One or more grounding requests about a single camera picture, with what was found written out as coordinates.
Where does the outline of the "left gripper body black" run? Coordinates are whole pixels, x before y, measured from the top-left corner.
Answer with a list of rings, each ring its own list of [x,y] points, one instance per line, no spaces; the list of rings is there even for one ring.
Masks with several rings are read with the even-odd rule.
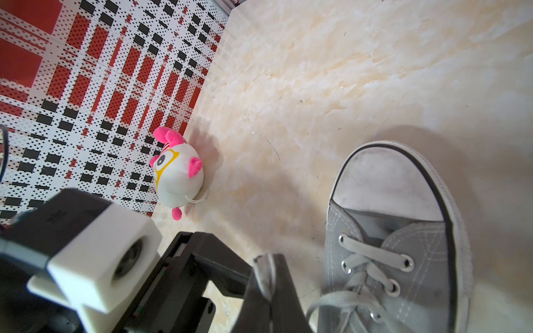
[[[213,282],[243,298],[251,266],[211,233],[176,235],[114,332],[208,332],[216,305],[203,293]]]

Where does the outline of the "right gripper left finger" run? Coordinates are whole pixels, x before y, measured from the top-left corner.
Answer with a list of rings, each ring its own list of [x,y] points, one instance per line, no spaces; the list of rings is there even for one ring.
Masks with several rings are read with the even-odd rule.
[[[231,332],[271,332],[272,262],[254,262],[240,313]]]

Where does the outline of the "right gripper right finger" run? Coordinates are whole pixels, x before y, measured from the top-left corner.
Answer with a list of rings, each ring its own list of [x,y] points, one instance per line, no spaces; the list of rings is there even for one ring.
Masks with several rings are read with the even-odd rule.
[[[273,332],[311,333],[284,255],[275,254],[273,262],[276,265],[276,289],[271,300]]]

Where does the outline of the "grey shoelace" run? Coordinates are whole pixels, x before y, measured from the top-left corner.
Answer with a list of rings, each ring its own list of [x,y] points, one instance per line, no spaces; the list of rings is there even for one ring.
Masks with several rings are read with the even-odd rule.
[[[385,264],[397,269],[409,268],[412,266],[409,263],[410,258],[370,246],[345,233],[340,235],[339,244],[351,253],[341,263],[343,272],[351,277],[342,290],[323,295],[309,307],[308,311],[303,312],[308,323],[316,310],[321,307],[331,307],[341,311],[338,332],[345,332],[348,328],[359,328],[366,332],[367,328],[357,313],[359,308],[365,308],[375,322],[382,323],[392,332],[410,332],[410,328],[401,320],[392,316],[366,285],[368,278],[372,278],[382,284],[387,294],[391,297],[397,297],[401,291],[398,282],[386,276],[378,268],[378,265]],[[254,262],[272,262],[273,295],[276,289],[274,255],[273,253],[267,253],[254,259]]]

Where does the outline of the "grey canvas sneaker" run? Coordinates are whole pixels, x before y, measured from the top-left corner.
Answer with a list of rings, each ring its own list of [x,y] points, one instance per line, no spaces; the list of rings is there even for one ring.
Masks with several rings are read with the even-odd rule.
[[[398,142],[377,141],[346,159],[328,203],[321,297],[342,290],[351,277],[341,268],[351,254],[339,244],[343,233],[410,258],[409,268],[378,265],[398,282],[397,297],[377,280],[366,282],[410,332],[466,332],[473,297],[469,238],[448,187],[423,155]],[[365,308],[357,313],[366,332],[392,332]],[[313,314],[319,332],[338,332],[340,309],[321,307]]]

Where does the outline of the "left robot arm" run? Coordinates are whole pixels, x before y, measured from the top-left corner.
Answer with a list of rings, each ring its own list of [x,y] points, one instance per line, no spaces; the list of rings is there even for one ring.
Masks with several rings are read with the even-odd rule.
[[[242,298],[251,267],[213,234],[162,235],[147,215],[60,191],[1,229],[3,332],[207,332],[213,283]]]

